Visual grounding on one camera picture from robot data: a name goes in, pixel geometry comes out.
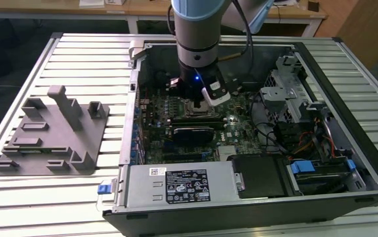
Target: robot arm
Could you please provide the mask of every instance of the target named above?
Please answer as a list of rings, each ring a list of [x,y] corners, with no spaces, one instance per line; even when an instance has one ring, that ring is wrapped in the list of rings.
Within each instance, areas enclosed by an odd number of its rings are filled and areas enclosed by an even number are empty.
[[[200,106],[203,99],[209,106],[230,99],[216,63],[222,17],[226,14],[226,22],[240,19],[234,17],[235,8],[228,8],[231,1],[238,4],[236,0],[171,0],[180,66],[177,87],[181,97],[193,101],[195,107]],[[260,25],[272,2],[274,0],[242,2],[243,7],[262,6],[256,15]]]

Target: motherboard chip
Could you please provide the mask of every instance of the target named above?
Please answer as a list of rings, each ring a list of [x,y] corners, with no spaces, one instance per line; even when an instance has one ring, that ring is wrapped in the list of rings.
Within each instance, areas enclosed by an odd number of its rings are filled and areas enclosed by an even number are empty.
[[[185,115],[187,116],[199,116],[199,115],[209,115],[213,113],[213,108],[208,106],[205,101],[200,101],[200,107],[195,107],[195,103],[192,101],[184,104]]]
[[[176,128],[172,140],[181,146],[204,145],[213,139],[213,129],[209,127],[184,127]]]
[[[226,161],[228,156],[236,155],[235,146],[218,147],[219,160]]]

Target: orange wire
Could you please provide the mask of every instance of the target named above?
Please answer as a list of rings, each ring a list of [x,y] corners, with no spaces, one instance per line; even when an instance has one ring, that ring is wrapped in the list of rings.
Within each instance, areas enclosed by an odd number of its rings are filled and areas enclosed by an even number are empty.
[[[298,150],[294,152],[294,154],[298,154],[300,151],[306,150],[312,145],[314,145],[314,143],[312,143],[312,141],[310,141],[304,146],[298,148]]]
[[[303,132],[303,133],[300,134],[298,146],[302,144],[302,138],[303,138],[303,136],[304,136],[306,134],[308,134],[308,133],[312,133],[312,132]]]
[[[334,145],[334,142],[332,142],[332,140],[328,137],[323,136],[323,138],[326,138],[330,141],[330,143],[331,143],[331,155],[335,158],[335,148],[334,148],[335,145]]]

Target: black cable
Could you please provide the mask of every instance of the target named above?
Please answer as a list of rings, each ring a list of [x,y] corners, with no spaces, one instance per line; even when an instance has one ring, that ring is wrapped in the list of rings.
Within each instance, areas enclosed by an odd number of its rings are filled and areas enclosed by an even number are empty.
[[[295,157],[295,155],[284,148],[284,146],[275,140],[272,139],[264,132],[260,131],[260,129],[258,129],[258,125],[260,124],[266,124],[267,126],[270,127],[274,127],[275,125],[271,123],[271,122],[259,122],[259,123],[254,123],[254,116],[252,116],[252,107],[254,107],[254,103],[256,102],[255,99],[256,97],[260,95],[259,94],[260,92],[258,91],[258,93],[255,94],[254,98],[252,98],[252,103],[250,104],[250,119],[251,119],[251,122],[252,124],[255,125],[255,129],[258,130],[258,132],[260,133],[260,135],[263,135],[274,144],[275,146],[279,148],[280,152],[284,154],[284,155],[288,155],[288,156],[292,156]]]
[[[280,23],[280,13],[279,13],[279,6],[274,4],[274,6],[276,6],[278,8],[278,23]]]
[[[267,140],[266,140],[266,148],[264,148],[264,151],[266,152],[279,152],[280,150],[278,149],[276,151],[268,151],[268,147],[278,147],[275,145],[270,145],[270,134],[274,133],[274,131],[268,132],[267,133]]]
[[[244,27],[246,27],[247,41],[246,41],[246,46],[244,46],[244,48],[243,48],[240,53],[242,53],[242,55],[246,53],[247,47],[248,47],[248,44],[250,44],[250,66],[248,66],[248,70],[247,70],[247,74],[250,74],[251,70],[254,68],[254,39],[252,39],[252,33],[250,31],[247,19],[246,19],[246,16],[244,16],[243,9],[242,9],[242,6],[239,4],[239,1],[238,0],[232,0],[232,4],[235,6],[235,9],[236,9],[240,17],[242,17],[242,21],[243,21],[243,24],[244,24]]]
[[[175,30],[171,29],[171,23],[169,23],[171,9],[172,9],[172,5],[169,4],[168,11],[167,11],[167,26],[168,26],[169,34],[175,35]]]

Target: motherboard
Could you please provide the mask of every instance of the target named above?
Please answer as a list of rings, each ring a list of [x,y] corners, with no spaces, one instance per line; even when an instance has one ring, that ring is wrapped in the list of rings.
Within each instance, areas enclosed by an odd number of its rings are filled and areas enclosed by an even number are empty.
[[[163,91],[144,94],[143,140],[145,164],[226,160],[260,152],[248,108],[251,93],[240,93],[216,107],[193,103]]]

